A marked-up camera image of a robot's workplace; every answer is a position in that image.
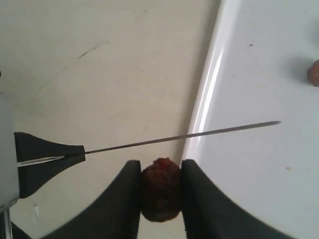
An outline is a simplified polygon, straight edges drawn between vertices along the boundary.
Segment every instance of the white tray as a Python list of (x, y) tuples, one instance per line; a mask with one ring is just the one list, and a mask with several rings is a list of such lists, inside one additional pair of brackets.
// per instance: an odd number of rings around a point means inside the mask
[(192, 138), (194, 159), (235, 203), (298, 239), (319, 235), (319, 0), (224, 0), (189, 132), (281, 120)]

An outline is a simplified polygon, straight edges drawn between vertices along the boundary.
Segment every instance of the black handle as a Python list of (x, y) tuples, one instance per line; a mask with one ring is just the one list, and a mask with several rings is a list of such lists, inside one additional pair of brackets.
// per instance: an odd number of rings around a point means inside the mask
[(85, 161), (85, 150), (81, 145), (53, 143), (23, 132), (14, 133), (14, 137), (18, 162), (65, 156), (63, 159), (18, 168), (20, 198), (29, 197), (60, 172)]
[(43, 239), (136, 239), (141, 164), (130, 160), (86, 210)]
[(188, 239), (292, 239), (232, 202), (194, 160), (183, 161), (181, 173)]

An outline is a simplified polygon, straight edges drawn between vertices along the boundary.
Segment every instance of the gray surface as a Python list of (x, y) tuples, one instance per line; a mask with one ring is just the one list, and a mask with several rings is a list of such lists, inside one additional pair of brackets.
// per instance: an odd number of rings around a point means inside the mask
[(19, 184), (12, 112), (0, 93), (0, 213), (15, 203), (18, 196)]

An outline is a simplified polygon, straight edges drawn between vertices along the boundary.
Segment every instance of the brown object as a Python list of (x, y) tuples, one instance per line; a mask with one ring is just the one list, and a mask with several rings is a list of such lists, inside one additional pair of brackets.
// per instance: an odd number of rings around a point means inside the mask
[(158, 158), (141, 175), (142, 214), (151, 222), (175, 218), (181, 210), (180, 169), (170, 158)]
[(307, 78), (312, 85), (319, 86), (319, 60), (308, 69)]

